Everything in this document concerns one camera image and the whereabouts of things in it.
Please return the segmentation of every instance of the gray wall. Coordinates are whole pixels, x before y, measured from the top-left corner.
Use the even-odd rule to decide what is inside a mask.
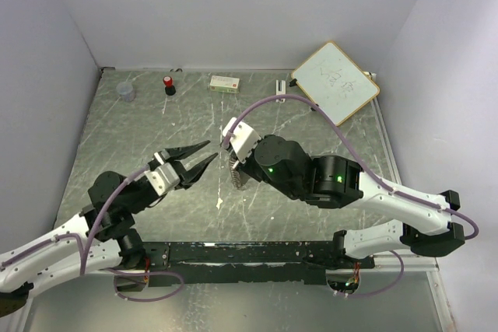
[[[98,69],[62,0],[0,0],[0,253],[54,223]]]
[[[481,235],[440,261],[461,331],[496,330],[498,0],[418,0],[378,76],[402,179],[460,192]]]
[[[416,0],[65,0],[100,66],[294,68],[329,40],[364,69]]]

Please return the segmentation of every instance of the whiteboard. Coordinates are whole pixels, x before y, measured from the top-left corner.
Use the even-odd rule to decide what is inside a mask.
[[[304,93],[340,125],[380,92],[334,42],[328,42],[292,73]]]

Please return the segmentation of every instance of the red bottle cap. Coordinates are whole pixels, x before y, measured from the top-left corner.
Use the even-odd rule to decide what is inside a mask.
[[[171,87],[173,85],[173,79],[167,75],[163,78],[163,83],[166,87]]]

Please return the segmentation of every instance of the white box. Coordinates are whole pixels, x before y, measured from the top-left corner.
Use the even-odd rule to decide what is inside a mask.
[[[209,89],[221,93],[239,93],[239,81],[239,78],[213,75],[211,77],[211,83],[209,83]]]

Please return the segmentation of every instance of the metal table surface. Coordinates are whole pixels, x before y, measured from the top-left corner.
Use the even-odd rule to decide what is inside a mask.
[[[275,94],[276,79],[286,73],[237,73],[240,93],[208,90],[209,73],[167,73],[177,94],[164,93],[161,72],[103,74],[69,177],[57,217],[62,224],[89,204],[87,189],[106,170],[128,175],[147,163],[154,152],[166,147],[212,143],[191,157],[194,164],[220,150],[221,129],[231,117],[250,104]],[[120,100],[116,85],[133,82],[137,97]],[[300,93],[298,87],[289,93]],[[297,140],[311,155],[336,153],[349,156],[325,120],[305,104],[287,100],[268,103],[247,116],[260,135],[278,134]],[[390,174],[374,107],[367,104],[341,130],[375,173]],[[264,183],[250,180],[244,190],[231,184],[228,153],[221,152],[205,175],[190,190],[168,194],[159,205],[135,216],[144,241],[245,241],[331,239],[339,229],[359,229],[385,220],[379,215],[352,209],[324,210],[291,201]]]
[[[162,148],[205,139],[212,144],[193,156],[190,163],[219,151],[220,129],[228,120],[256,100],[273,94],[276,79],[289,79],[286,73],[219,73],[240,78],[240,93],[234,95],[210,92],[212,74],[215,73],[105,71],[89,112],[57,225],[89,204],[86,190],[105,170],[127,175]],[[174,78],[177,94],[173,97],[164,95],[164,75]],[[121,101],[115,93],[116,85],[124,80],[133,82],[137,90],[132,103]],[[295,87],[288,93],[300,90]],[[376,173],[398,181],[379,116],[374,101],[347,120],[341,130]],[[247,122],[260,135],[276,133],[297,140],[312,155],[336,153],[350,158],[320,115],[302,103],[266,104],[250,114]],[[338,229],[386,222],[386,218],[364,211],[308,207],[253,180],[243,190],[236,190],[230,182],[227,162],[228,155],[222,152],[190,190],[174,191],[156,207],[135,216],[142,239],[320,240],[331,239]],[[385,270],[387,267],[365,273],[362,291],[380,288],[396,276]],[[398,265],[391,271],[398,271]],[[287,282],[187,285],[172,299],[137,304],[114,297],[111,276],[91,275],[38,296],[26,316],[25,330],[442,330],[441,316],[438,320],[441,301],[434,301],[437,288],[431,276],[424,270],[408,273],[390,292],[361,300],[334,298],[326,286]],[[147,295],[140,296],[158,296],[168,291],[152,288]]]

